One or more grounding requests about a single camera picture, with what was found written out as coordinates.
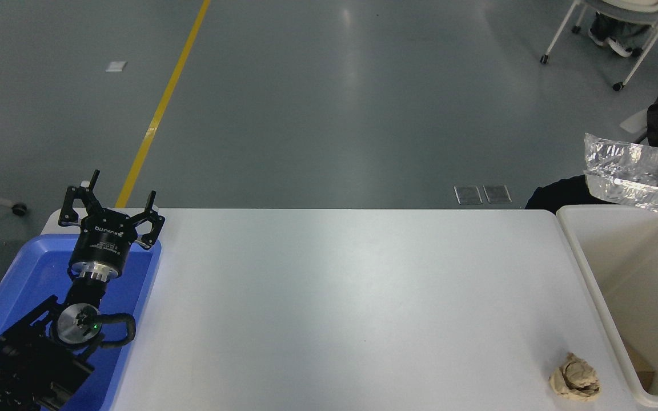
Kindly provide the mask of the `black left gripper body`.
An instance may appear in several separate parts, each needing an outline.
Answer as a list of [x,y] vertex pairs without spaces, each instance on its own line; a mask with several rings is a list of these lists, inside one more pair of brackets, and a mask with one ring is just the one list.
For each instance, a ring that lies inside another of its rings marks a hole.
[[123,270],[136,237],[136,228],[125,213],[103,209],[89,214],[81,223],[70,268],[80,270],[86,263],[99,263],[113,270]]

